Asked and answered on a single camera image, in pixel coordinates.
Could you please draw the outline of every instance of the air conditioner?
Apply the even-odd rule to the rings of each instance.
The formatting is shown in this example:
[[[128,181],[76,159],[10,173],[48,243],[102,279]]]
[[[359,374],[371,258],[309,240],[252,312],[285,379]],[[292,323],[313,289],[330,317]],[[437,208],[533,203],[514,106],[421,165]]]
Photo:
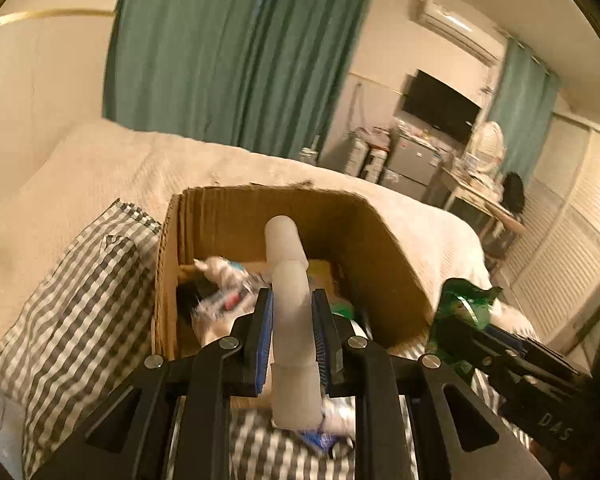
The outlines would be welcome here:
[[[504,58],[506,49],[495,38],[434,0],[424,2],[419,21],[489,66]]]

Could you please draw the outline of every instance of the black bag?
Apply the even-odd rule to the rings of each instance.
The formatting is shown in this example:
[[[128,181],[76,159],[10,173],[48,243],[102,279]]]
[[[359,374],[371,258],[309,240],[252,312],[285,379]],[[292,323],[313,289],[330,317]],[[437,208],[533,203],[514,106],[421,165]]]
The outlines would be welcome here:
[[[502,206],[514,214],[525,209],[525,186],[517,173],[507,173],[502,183]]]

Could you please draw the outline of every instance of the ceiling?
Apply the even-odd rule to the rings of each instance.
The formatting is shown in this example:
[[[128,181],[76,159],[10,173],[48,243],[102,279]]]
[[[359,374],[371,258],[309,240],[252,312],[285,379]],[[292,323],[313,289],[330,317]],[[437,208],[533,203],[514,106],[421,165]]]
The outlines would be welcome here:
[[[529,44],[577,114],[600,123],[600,40],[573,0],[462,0]]]

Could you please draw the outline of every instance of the open cardboard box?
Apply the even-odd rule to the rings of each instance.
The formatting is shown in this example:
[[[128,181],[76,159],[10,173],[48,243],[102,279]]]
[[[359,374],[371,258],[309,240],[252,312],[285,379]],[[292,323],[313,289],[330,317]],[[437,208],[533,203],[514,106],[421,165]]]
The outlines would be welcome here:
[[[323,260],[346,282],[346,299],[368,312],[374,339],[389,348],[428,328],[432,307],[398,242],[362,197],[299,187],[201,187],[174,195],[160,234],[155,352],[172,360],[195,347],[190,319],[178,319],[178,273],[194,258],[264,262],[264,226],[287,215],[307,258]]]

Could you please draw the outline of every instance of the storage drawer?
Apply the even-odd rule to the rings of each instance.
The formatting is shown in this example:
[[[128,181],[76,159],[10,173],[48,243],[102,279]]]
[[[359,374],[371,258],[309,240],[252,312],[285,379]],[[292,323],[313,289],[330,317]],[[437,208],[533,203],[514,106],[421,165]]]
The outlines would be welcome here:
[[[427,186],[424,184],[411,180],[410,178],[391,170],[384,170],[379,184],[388,189],[393,189],[400,194],[410,196],[415,200],[421,200],[424,192],[427,190]]]
[[[427,186],[436,173],[440,156],[417,142],[401,137],[391,152],[387,168]]]

